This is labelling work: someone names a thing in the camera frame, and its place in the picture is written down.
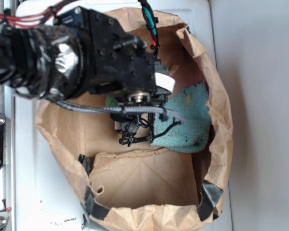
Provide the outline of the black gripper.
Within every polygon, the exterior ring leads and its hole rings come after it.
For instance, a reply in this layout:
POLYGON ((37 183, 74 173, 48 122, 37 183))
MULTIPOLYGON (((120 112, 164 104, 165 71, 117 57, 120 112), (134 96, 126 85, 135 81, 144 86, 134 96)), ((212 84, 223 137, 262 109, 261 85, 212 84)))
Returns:
MULTIPOLYGON (((168 97, 173 93, 175 80, 170 77, 167 66, 163 65, 160 59, 155 59, 154 65, 156 92, 151 95, 145 92, 129 95, 127 99, 132 106, 159 106, 163 109, 168 101, 168 97)), ((122 134, 122 138, 119 139, 120 144, 131 146, 139 142, 147 141, 152 143, 155 139, 166 135, 175 126, 174 118, 168 127, 162 128, 162 131, 156 134, 157 122, 167 122, 168 113, 165 109, 163 109, 162 113, 152 112, 151 110, 145 111, 145 113, 148 115, 148 119, 142 118, 142 113, 126 115, 111 114, 111 118, 115 121, 115 124, 120 124, 119 131, 122 134)))

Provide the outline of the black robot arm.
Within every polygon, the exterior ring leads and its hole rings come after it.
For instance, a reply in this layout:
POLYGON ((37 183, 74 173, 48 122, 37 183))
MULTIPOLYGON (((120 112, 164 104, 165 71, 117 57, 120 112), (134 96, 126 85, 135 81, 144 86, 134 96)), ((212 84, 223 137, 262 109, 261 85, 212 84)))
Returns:
POLYGON ((35 26, 14 28, 15 17, 0 15, 0 84, 71 111, 109 113, 123 145, 156 139, 156 114, 180 124, 164 107, 174 80, 157 54, 115 18, 82 7, 59 14, 65 5, 49 7, 35 26))

